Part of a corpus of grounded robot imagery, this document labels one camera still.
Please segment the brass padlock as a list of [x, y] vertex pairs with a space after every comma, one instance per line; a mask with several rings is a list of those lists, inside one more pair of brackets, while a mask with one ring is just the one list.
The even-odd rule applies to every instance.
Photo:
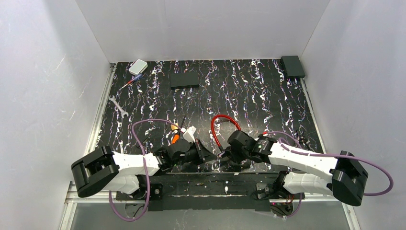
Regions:
[[177, 126], [175, 126], [175, 125], [170, 125], [170, 127], [171, 127], [171, 130], [172, 130], [172, 131], [179, 129], [179, 128], [178, 128]]

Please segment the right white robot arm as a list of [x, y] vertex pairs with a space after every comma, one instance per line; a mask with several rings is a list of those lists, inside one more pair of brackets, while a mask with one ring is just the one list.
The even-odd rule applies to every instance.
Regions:
[[220, 154], [241, 163], [251, 160], [296, 169], [297, 172], [282, 171], [268, 189], [257, 193], [301, 193], [333, 196], [342, 203], [360, 206], [364, 196], [368, 173], [351, 153], [338, 156], [300, 149], [282, 143], [267, 135], [257, 139], [237, 130], [227, 140], [229, 146]]

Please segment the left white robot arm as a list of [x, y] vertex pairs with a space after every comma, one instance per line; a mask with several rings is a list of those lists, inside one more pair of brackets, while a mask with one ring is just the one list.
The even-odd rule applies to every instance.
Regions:
[[78, 196], [93, 196], [100, 191], [133, 195], [140, 188], [142, 176], [165, 174], [173, 167], [190, 163], [200, 165], [216, 156], [199, 139], [179, 139], [146, 155], [120, 154], [109, 146], [97, 148], [71, 165]]

